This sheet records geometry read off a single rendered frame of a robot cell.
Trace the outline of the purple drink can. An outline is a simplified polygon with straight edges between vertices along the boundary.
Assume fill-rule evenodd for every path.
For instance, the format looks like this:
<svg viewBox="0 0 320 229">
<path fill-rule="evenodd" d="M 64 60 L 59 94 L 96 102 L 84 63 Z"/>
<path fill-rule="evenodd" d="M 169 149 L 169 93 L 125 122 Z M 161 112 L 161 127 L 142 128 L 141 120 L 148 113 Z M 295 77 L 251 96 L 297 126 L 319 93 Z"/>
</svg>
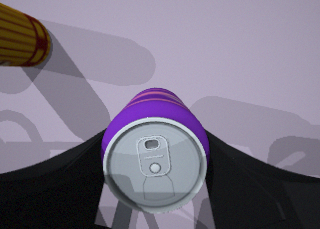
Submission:
<svg viewBox="0 0 320 229">
<path fill-rule="evenodd" d="M 192 200 L 204 183 L 209 158 L 203 126 L 164 88 L 138 93 L 111 121 L 101 144 L 109 189 L 144 213 L 170 212 Z"/>
</svg>

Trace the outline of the yellow and red drink can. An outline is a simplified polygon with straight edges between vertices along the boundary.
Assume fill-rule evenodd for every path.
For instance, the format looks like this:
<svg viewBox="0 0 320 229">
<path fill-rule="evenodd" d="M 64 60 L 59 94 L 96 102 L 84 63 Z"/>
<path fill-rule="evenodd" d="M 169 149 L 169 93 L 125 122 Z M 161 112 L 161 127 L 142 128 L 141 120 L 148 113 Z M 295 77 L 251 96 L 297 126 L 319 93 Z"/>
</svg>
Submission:
<svg viewBox="0 0 320 229">
<path fill-rule="evenodd" d="M 0 66 L 37 66 L 50 49 L 49 33 L 39 20 L 0 3 Z"/>
</svg>

